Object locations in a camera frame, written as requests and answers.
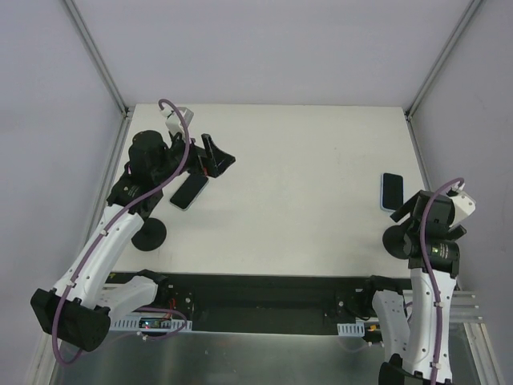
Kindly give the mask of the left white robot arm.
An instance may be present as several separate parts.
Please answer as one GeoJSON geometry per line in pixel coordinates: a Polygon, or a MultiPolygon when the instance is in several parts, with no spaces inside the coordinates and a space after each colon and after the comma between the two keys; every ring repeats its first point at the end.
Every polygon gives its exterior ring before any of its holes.
{"type": "Polygon", "coordinates": [[[101,293],[103,284],[128,243],[140,248],[150,241],[157,249],[167,236],[165,225],[151,217],[163,197],[163,188],[180,174],[187,180],[176,192],[177,206],[186,209],[201,192],[202,182],[221,176],[236,158],[220,150],[209,134],[198,147],[177,132],[166,144],[159,132],[137,133],[128,149],[123,173],[113,185],[100,222],[70,269],[50,290],[34,292],[30,305],[53,347],[67,342],[92,352],[105,339],[113,322],[146,306],[160,312],[170,294],[161,287],[164,277],[144,270],[113,294],[101,293]]]}

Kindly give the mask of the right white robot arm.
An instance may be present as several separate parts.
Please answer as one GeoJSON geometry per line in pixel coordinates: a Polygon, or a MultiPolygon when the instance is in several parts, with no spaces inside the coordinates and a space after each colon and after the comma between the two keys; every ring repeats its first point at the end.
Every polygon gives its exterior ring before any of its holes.
{"type": "Polygon", "coordinates": [[[391,280],[361,296],[362,310],[378,318],[385,362],[380,384],[451,384],[450,305],[459,273],[461,222],[475,201],[460,188],[437,195],[419,191],[391,216],[394,225],[382,236],[386,251],[406,260],[412,303],[391,280]]]}

